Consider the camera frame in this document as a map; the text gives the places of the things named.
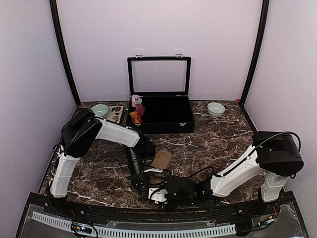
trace ceramic bowl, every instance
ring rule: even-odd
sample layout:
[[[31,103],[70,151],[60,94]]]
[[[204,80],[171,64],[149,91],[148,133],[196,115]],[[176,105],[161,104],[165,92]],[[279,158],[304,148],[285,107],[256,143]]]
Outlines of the ceramic bowl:
[[[109,108],[107,105],[104,105],[104,104],[98,104],[98,105],[95,105],[91,108],[91,110],[93,110],[93,112],[102,117],[102,118],[105,118]]]
[[[208,113],[213,117],[217,118],[224,114],[226,108],[220,103],[209,103],[207,106]]]

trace marble surface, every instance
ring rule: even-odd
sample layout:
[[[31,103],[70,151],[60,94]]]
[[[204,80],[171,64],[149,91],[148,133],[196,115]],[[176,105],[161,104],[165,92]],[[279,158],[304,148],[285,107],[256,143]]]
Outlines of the marble surface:
[[[172,153],[168,169],[174,175],[188,176],[206,166],[214,166],[217,172],[223,170],[252,143],[253,135],[242,111],[236,102],[221,102],[225,108],[222,117],[213,119],[207,111],[207,101],[191,101],[195,117],[195,132],[190,134],[151,134],[147,137],[156,145],[157,151]],[[83,103],[81,107],[92,107],[98,103]],[[124,106],[120,124],[125,124],[128,102],[106,102],[108,106]],[[151,201],[140,200],[130,181],[129,172],[120,168],[117,160],[127,169],[123,146],[95,140],[90,151],[78,162],[69,183],[67,199],[92,205],[122,208],[159,209]],[[50,164],[40,194],[51,179]],[[210,171],[206,170],[192,177],[204,180]],[[255,176],[234,190],[222,203],[237,203],[257,199],[257,192],[264,182],[265,174]]]

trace red object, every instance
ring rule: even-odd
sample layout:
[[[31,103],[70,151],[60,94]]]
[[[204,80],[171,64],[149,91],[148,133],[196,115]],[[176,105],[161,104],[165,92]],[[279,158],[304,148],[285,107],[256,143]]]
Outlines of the red object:
[[[143,116],[143,115],[144,115],[144,112],[145,112],[145,107],[143,107],[143,105],[139,105],[139,106],[136,108],[136,111],[138,112],[138,115]]]

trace black storage box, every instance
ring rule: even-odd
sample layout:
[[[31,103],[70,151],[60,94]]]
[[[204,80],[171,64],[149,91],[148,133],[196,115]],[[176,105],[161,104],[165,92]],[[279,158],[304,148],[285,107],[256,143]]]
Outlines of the black storage box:
[[[137,124],[128,114],[126,125],[144,134],[194,132],[188,98],[190,65],[190,57],[128,58],[131,96],[141,96],[145,113]],[[134,111],[130,100],[129,113]]]

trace brown shoe insole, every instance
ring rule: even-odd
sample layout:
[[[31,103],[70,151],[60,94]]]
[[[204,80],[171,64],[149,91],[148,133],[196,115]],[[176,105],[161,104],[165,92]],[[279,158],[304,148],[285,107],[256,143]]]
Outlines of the brown shoe insole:
[[[155,154],[154,160],[151,163],[151,166],[158,168],[158,169],[166,169],[170,160],[172,158],[172,154],[166,150],[160,150]],[[151,178],[151,183],[159,183],[161,182],[160,178]]]

